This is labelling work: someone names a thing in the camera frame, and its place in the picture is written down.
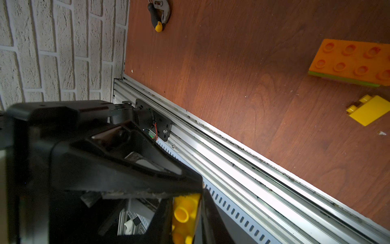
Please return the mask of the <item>aluminium rail frame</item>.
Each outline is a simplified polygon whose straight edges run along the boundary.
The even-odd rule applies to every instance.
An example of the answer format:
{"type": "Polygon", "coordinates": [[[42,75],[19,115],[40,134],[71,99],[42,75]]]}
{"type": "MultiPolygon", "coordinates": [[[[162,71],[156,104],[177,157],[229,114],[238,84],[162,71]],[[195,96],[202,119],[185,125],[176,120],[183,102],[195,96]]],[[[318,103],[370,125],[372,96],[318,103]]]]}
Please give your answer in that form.
{"type": "Polygon", "coordinates": [[[160,146],[202,175],[215,204],[255,242],[389,243],[385,228],[135,80],[114,80],[113,96],[171,120],[160,146]]]}

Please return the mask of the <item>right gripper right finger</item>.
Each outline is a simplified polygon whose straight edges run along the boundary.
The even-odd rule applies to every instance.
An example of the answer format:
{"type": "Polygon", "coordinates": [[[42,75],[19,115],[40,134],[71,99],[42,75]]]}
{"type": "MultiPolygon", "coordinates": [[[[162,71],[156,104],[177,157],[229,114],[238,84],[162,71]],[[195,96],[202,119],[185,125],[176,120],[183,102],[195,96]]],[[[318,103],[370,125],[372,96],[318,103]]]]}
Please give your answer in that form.
{"type": "Polygon", "coordinates": [[[203,189],[201,206],[202,242],[203,244],[234,244],[219,214],[213,197],[203,189]]]}

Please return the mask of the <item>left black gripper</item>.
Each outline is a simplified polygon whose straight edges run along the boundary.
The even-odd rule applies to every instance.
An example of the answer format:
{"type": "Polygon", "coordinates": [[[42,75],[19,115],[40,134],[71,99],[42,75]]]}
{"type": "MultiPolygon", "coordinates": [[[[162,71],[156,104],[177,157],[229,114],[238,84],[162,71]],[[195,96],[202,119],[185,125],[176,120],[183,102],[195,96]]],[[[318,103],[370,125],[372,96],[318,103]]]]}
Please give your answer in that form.
{"type": "Polygon", "coordinates": [[[120,104],[32,102],[5,112],[9,243],[63,243],[83,221],[83,192],[107,198],[201,193],[202,176],[131,120],[120,104]]]}

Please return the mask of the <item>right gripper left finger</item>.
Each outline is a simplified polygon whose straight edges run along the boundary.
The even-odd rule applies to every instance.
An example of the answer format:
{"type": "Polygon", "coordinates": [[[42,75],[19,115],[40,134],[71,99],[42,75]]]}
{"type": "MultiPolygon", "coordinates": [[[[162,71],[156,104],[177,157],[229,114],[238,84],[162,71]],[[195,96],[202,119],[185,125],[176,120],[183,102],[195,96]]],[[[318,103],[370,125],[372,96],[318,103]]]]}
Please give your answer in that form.
{"type": "Polygon", "coordinates": [[[143,235],[144,244],[172,244],[173,199],[162,199],[143,235]]]}

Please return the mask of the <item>orange handled pliers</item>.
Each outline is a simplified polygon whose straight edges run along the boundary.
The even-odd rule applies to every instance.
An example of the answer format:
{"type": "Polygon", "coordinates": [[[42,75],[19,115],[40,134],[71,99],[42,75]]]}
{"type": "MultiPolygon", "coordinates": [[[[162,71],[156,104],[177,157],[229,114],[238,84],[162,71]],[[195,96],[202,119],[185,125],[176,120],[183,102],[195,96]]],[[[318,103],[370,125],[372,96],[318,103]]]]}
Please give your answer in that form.
{"type": "Polygon", "coordinates": [[[167,24],[171,15],[171,8],[168,0],[153,0],[148,1],[148,9],[150,9],[149,5],[152,4],[157,13],[160,14],[160,22],[162,24],[167,24]]]}

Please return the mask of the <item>yellow lego brick front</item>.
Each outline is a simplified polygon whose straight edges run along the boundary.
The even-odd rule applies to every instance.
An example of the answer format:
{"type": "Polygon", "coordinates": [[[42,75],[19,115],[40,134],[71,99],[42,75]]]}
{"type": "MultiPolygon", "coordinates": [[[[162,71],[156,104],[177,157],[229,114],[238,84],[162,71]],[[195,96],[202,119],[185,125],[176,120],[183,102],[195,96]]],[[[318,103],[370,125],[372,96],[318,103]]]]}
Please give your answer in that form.
{"type": "Polygon", "coordinates": [[[172,240],[174,244],[192,244],[199,222],[201,194],[179,196],[173,200],[172,240]]]}

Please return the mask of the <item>orange lego brick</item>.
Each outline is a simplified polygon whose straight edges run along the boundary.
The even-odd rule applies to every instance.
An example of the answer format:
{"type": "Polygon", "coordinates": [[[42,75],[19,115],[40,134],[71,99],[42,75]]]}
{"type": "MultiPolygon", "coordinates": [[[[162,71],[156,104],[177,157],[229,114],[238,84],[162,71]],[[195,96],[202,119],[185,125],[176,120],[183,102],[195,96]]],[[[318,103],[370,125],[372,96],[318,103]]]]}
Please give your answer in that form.
{"type": "Polygon", "coordinates": [[[309,71],[390,85],[390,45],[323,40],[309,71]]]}

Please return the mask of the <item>long green lego brick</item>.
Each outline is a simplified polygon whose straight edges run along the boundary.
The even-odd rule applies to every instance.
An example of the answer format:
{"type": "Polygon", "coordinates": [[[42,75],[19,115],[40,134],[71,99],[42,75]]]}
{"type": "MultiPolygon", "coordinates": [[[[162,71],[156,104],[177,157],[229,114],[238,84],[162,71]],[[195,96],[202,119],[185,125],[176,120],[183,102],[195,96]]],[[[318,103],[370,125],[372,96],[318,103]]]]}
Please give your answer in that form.
{"type": "Polygon", "coordinates": [[[324,79],[346,82],[346,83],[350,83],[350,84],[362,85],[362,86],[367,86],[367,87],[380,87],[381,86],[380,84],[375,84],[375,83],[370,83],[370,82],[366,82],[366,81],[360,81],[360,80],[356,80],[356,79],[340,77],[340,76],[335,76],[335,75],[329,75],[329,74],[324,74],[324,73],[318,73],[318,72],[313,72],[313,71],[309,71],[308,74],[312,75],[312,76],[316,76],[316,77],[321,77],[324,79]]]}

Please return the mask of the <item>small yellow lego brick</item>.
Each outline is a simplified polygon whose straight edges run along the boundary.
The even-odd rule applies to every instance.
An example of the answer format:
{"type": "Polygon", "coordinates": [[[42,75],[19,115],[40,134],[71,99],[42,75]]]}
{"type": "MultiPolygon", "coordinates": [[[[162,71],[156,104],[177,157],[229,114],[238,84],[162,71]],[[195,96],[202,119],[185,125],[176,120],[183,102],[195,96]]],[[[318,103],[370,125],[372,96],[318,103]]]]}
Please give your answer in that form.
{"type": "Polygon", "coordinates": [[[380,96],[365,95],[359,99],[359,106],[347,108],[348,116],[367,126],[390,111],[390,103],[380,96]]]}

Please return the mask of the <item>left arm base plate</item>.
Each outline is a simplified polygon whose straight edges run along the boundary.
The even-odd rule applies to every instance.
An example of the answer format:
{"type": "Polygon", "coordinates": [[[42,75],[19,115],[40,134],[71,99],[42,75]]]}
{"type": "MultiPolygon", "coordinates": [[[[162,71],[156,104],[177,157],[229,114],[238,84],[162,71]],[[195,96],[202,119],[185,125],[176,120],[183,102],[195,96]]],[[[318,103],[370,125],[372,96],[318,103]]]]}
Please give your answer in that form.
{"type": "Polygon", "coordinates": [[[124,101],[120,114],[122,121],[131,120],[145,133],[153,132],[154,140],[160,138],[164,142],[168,141],[172,121],[143,100],[136,99],[134,106],[129,101],[124,101]]]}

